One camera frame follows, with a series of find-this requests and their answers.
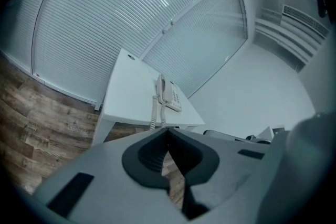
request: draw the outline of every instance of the coiled phone cord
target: coiled phone cord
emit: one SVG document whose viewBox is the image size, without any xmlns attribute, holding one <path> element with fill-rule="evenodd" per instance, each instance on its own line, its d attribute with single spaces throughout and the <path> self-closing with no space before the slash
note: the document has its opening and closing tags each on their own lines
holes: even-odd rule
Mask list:
<svg viewBox="0 0 336 224">
<path fill-rule="evenodd" d="M 165 107 L 166 107 L 166 103 L 161 104 L 161 126 L 162 128 L 166 127 L 166 116 L 164 114 Z"/>
<path fill-rule="evenodd" d="M 153 109 L 152 109 L 152 120 L 149 129 L 153 130 L 156 126 L 156 104 L 157 104 L 158 96 L 153 95 Z"/>
<path fill-rule="evenodd" d="M 158 96 L 157 95 L 153 95 L 153 109 L 152 109 L 152 120 L 151 120 L 151 124 L 150 124 L 150 130 L 155 129 L 156 126 L 156 105 L 157 105 L 157 100 L 158 100 Z M 165 128 L 166 127 L 166 116 L 164 114 L 164 110 L 165 110 L 166 104 L 163 103 L 161 104 L 161 127 Z"/>
</svg>

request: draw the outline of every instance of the horizontal blinds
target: horizontal blinds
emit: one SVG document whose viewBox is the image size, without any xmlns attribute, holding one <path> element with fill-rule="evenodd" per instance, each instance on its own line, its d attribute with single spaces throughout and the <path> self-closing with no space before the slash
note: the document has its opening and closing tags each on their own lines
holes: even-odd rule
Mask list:
<svg viewBox="0 0 336 224">
<path fill-rule="evenodd" d="M 1 49 L 31 72 L 31 44 L 38 11 L 43 0 L 12 0 L 0 23 Z"/>
<path fill-rule="evenodd" d="M 203 0 L 149 51 L 144 61 L 189 97 L 243 44 L 239 0 Z"/>
<path fill-rule="evenodd" d="M 35 72 L 95 101 L 125 48 L 140 56 L 194 0 L 45 0 L 36 30 Z"/>
</svg>

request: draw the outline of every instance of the gray plastic surface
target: gray plastic surface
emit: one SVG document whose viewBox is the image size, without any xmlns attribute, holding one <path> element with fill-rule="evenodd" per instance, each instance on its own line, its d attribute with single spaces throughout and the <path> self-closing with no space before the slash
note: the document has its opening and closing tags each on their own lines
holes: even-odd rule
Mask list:
<svg viewBox="0 0 336 224">
<path fill-rule="evenodd" d="M 158 130 L 92 147 L 49 177 L 34 196 L 46 205 L 82 172 L 93 175 L 94 179 L 70 213 L 69 220 L 77 223 L 184 223 L 186 218 L 166 191 L 140 186 L 121 164 L 127 147 Z"/>
<path fill-rule="evenodd" d="M 121 156 L 131 144 L 160 129 L 97 145 L 48 178 L 34 196 L 47 205 L 78 172 L 95 176 L 70 213 L 76 223 L 283 223 L 321 184 L 336 149 L 335 114 L 301 122 L 270 145 L 225 141 L 176 129 L 213 148 L 220 157 L 208 182 L 191 187 L 211 211 L 188 221 L 160 189 L 140 186 L 124 171 Z M 240 149 L 264 152 L 253 159 Z M 53 215 L 48 209 L 38 210 Z"/>
<path fill-rule="evenodd" d="M 204 184 L 191 187 L 195 200 L 213 209 L 232 196 L 260 165 L 261 160 L 238 154 L 242 149 L 266 153 L 269 145 L 251 142 L 227 141 L 180 130 L 186 136 L 211 147 L 219 155 L 219 167 Z"/>
</svg>

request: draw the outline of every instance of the black object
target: black object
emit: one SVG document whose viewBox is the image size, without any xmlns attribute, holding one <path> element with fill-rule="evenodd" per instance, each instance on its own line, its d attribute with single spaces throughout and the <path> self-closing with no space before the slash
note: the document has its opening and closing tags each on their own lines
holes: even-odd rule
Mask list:
<svg viewBox="0 0 336 224">
<path fill-rule="evenodd" d="M 265 145 L 270 145 L 271 142 L 269 142 L 268 140 L 258 140 L 257 144 L 265 144 Z"/>
<path fill-rule="evenodd" d="M 94 176 L 78 173 L 49 203 L 48 208 L 66 218 L 93 178 Z"/>
<path fill-rule="evenodd" d="M 264 156 L 264 153 L 249 150 L 240 150 L 238 151 L 238 154 L 251 157 L 254 159 L 262 159 Z"/>
<path fill-rule="evenodd" d="M 169 192 L 169 182 L 161 176 L 168 151 L 185 178 L 182 212 L 189 219 L 207 212 L 205 206 L 196 203 L 190 187 L 207 182 L 217 170 L 219 156 L 212 148 L 177 130 L 161 129 L 128 147 L 122 155 L 122 165 L 140 185 Z"/>
<path fill-rule="evenodd" d="M 278 134 L 281 133 L 281 132 L 284 132 L 284 131 L 285 131 L 285 128 L 283 128 L 283 127 L 280 127 L 280 128 L 274 128 L 274 129 L 272 129 L 272 131 L 273 131 L 274 136 L 275 136 L 275 135 L 278 135 Z"/>
<path fill-rule="evenodd" d="M 127 55 L 128 57 L 130 57 L 132 60 L 135 60 L 135 58 L 132 55 Z"/>
<path fill-rule="evenodd" d="M 327 15 L 326 0 L 317 0 L 317 6 L 319 8 L 319 15 L 324 18 Z"/>
<path fill-rule="evenodd" d="M 246 137 L 246 140 L 252 140 L 252 139 L 255 139 L 256 136 L 255 135 L 249 135 Z"/>
</svg>

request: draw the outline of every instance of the white wall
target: white wall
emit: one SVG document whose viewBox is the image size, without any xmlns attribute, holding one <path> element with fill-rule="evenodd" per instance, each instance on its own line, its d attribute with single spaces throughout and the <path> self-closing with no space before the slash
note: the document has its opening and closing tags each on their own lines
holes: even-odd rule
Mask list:
<svg viewBox="0 0 336 224">
<path fill-rule="evenodd" d="M 316 111 L 336 110 L 336 27 L 331 29 L 322 48 L 299 77 Z"/>
<path fill-rule="evenodd" d="M 269 125 L 284 124 L 290 130 L 314 114 L 297 73 L 282 60 L 256 45 L 237 53 L 190 97 L 206 123 L 195 132 L 216 130 L 245 138 Z"/>
</svg>

